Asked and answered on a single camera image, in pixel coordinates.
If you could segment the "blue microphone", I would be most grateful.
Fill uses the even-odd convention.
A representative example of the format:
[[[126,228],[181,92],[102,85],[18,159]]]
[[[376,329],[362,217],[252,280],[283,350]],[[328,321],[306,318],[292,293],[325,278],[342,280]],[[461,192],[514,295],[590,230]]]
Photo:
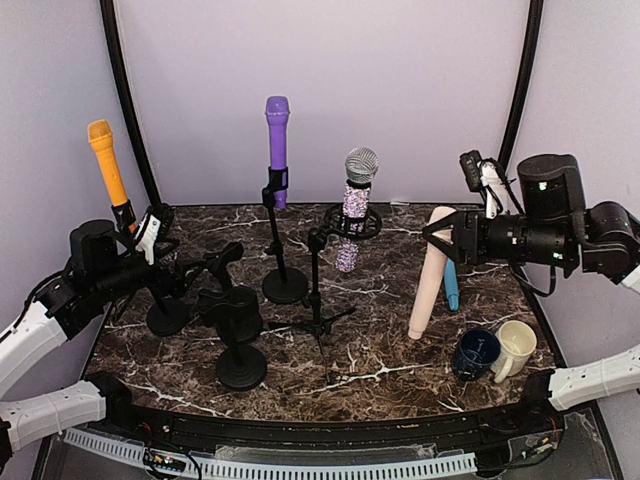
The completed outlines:
[[[460,292],[456,265],[451,259],[446,262],[443,280],[449,310],[457,312],[460,307]]]

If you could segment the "orange microphone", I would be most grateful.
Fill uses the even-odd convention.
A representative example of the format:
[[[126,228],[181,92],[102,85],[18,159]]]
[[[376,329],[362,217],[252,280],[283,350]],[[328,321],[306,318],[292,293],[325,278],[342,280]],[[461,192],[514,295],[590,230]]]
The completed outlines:
[[[96,155],[118,229],[125,234],[132,234],[136,218],[121,177],[108,121],[91,123],[88,126],[88,140]]]

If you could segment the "black stand of blue microphone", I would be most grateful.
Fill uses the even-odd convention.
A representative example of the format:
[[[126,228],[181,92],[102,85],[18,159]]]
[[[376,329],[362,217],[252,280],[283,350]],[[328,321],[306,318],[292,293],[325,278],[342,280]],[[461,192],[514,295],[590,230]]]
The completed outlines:
[[[248,391],[266,377],[264,354],[251,343],[263,328],[255,291],[246,286],[225,292],[201,289],[196,302],[202,323],[215,327],[225,350],[215,363],[220,383],[234,391]]]

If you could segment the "beige microphone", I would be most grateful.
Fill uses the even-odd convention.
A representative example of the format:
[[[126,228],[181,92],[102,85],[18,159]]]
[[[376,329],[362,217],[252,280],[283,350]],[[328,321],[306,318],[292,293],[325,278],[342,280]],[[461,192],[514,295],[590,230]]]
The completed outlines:
[[[412,340],[421,339],[427,329],[444,278],[447,259],[445,253],[428,242],[408,326],[408,336]]]

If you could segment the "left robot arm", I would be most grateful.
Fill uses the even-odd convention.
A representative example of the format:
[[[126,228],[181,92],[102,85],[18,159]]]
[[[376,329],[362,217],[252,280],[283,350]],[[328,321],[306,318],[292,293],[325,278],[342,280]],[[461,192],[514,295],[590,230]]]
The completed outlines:
[[[91,220],[70,234],[65,268],[41,281],[19,317],[1,334],[1,391],[8,390],[39,360],[72,340],[106,306],[149,290],[156,302],[150,330],[179,332],[188,319],[182,296],[207,267],[204,260],[162,264],[153,250],[118,232],[110,220]],[[141,427],[130,406],[130,390],[110,374],[93,374],[65,389],[22,401],[1,403],[1,459],[25,445],[70,427],[103,420],[120,436]]]

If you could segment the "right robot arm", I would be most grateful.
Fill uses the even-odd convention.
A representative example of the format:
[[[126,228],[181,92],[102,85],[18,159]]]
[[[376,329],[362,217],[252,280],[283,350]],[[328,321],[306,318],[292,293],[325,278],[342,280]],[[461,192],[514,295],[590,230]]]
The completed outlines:
[[[639,221],[622,205],[585,202],[576,158],[541,154],[517,166],[523,211],[489,218],[480,210],[453,211],[422,230],[425,240],[451,260],[478,265],[505,260],[597,273],[615,285],[639,289]],[[534,432],[557,411],[639,387],[639,349],[577,367],[546,370],[529,377],[522,403],[510,413],[521,434]]]

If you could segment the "black stand of orange microphone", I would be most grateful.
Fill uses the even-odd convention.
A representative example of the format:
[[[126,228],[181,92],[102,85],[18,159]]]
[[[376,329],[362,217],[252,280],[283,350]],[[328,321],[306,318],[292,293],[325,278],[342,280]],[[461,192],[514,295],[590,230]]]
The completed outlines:
[[[141,252],[135,250],[133,244],[134,232],[125,234],[118,229],[116,222],[117,234],[116,240],[125,247],[125,251],[118,256],[116,268],[118,277],[116,286],[123,291],[133,294],[145,285],[145,267],[149,265]],[[170,264],[165,257],[170,253],[156,253],[157,257],[153,265],[163,265],[170,268]],[[171,297],[165,298],[162,302],[154,300],[146,316],[146,325],[156,336],[168,337],[179,333],[186,325],[188,319],[187,308],[180,299]]]

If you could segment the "black stand of purple microphone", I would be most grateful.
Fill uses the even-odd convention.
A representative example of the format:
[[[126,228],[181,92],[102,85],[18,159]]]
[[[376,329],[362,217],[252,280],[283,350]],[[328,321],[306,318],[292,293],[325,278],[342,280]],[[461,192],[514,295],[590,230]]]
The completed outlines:
[[[274,255],[277,262],[277,268],[264,277],[262,290],[267,300],[282,305],[300,301],[307,294],[309,285],[306,275],[301,270],[286,266],[283,244],[276,221],[276,193],[285,192],[288,188],[284,181],[287,172],[287,168],[274,170],[269,167],[268,183],[262,189],[262,205],[267,210],[272,234],[272,243],[265,250],[265,253]]]

